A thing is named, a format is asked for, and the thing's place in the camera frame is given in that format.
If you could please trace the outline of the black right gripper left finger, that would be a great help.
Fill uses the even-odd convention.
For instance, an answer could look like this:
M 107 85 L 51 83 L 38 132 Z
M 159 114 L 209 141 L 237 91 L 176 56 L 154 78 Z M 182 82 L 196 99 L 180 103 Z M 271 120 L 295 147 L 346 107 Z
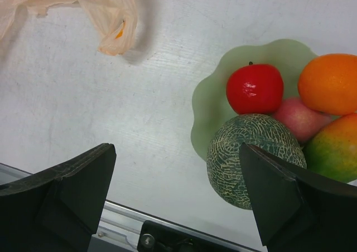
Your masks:
M 1 251 L 87 251 L 115 161 L 115 146 L 103 143 L 1 185 Z

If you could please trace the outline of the green netted fake melon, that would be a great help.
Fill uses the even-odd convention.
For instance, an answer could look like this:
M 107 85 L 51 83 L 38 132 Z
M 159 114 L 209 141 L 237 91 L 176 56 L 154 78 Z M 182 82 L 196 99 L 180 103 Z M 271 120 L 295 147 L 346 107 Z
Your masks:
M 264 114 L 243 114 L 229 119 L 211 140 L 206 165 L 214 191 L 240 209 L 252 209 L 240 165 L 239 152 L 243 143 L 257 146 L 299 167 L 307 167 L 298 140 L 281 122 Z

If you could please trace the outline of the orange fake orange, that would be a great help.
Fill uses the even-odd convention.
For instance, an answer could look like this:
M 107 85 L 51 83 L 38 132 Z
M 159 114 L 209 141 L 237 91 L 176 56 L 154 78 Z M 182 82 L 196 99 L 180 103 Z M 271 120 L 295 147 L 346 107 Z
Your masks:
M 314 58 L 297 83 L 303 103 L 331 115 L 356 112 L 356 56 L 327 54 Z

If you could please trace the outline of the translucent orange banana-print bag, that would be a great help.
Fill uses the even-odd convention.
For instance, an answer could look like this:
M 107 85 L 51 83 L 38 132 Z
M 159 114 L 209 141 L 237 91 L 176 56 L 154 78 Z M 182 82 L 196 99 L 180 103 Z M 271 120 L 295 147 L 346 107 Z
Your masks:
M 136 0 L 1 0 L 1 37 L 10 30 L 20 7 L 44 17 L 50 8 L 79 9 L 99 35 L 98 51 L 122 55 L 134 44 L 138 22 Z

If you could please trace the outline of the aluminium table edge rail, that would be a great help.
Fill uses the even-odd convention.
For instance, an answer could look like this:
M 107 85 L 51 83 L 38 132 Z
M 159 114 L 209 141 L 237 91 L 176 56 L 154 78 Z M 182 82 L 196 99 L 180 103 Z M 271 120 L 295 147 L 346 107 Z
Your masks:
M 27 172 L 2 164 L 1 174 L 5 173 L 12 176 L 12 180 L 6 183 L 16 181 L 30 175 Z M 154 221 L 159 224 L 184 227 L 173 222 L 145 215 L 139 211 L 105 200 L 97 232 L 93 234 L 91 238 L 103 238 L 105 241 L 112 244 L 124 245 L 125 248 L 131 251 L 137 251 L 141 228 L 146 220 Z

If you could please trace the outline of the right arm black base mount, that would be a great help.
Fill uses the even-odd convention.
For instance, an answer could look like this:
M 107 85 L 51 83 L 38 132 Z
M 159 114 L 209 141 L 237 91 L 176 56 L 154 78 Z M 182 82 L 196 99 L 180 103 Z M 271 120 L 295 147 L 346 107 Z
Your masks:
M 238 244 L 177 225 L 146 220 L 137 251 L 251 251 Z

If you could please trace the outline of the red fake apple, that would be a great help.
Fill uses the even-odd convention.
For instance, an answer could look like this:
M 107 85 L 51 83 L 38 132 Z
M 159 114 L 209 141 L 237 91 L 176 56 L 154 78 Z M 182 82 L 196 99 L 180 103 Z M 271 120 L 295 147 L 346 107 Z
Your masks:
M 272 114 L 281 105 L 284 83 L 280 71 L 269 64 L 237 69 L 226 84 L 226 97 L 237 114 Z

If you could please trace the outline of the green red fake mango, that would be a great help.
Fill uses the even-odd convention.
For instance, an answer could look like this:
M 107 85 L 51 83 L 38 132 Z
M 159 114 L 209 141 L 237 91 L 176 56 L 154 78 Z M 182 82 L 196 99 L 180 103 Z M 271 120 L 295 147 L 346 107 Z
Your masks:
M 307 169 L 344 183 L 356 180 L 356 114 L 342 116 L 303 148 Z

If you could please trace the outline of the pale green scalloped plate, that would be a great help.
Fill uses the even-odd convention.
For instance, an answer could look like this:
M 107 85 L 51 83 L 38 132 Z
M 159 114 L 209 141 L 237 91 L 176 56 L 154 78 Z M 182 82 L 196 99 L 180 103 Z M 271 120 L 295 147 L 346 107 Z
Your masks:
M 206 162 L 208 147 L 215 133 L 237 114 L 226 97 L 226 84 L 237 69 L 253 64 L 269 64 L 276 67 L 283 79 L 283 99 L 300 98 L 297 83 L 305 66 L 314 58 L 307 46 L 294 40 L 277 40 L 262 46 L 236 47 L 227 52 L 216 70 L 195 89 L 192 97 L 194 125 L 191 131 L 192 145 Z

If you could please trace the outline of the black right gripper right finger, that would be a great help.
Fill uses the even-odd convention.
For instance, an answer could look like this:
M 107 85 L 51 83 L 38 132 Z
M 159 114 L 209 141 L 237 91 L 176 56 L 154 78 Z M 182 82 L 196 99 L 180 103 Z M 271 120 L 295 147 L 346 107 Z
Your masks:
M 268 251 L 356 251 L 356 187 L 242 144 L 240 165 Z

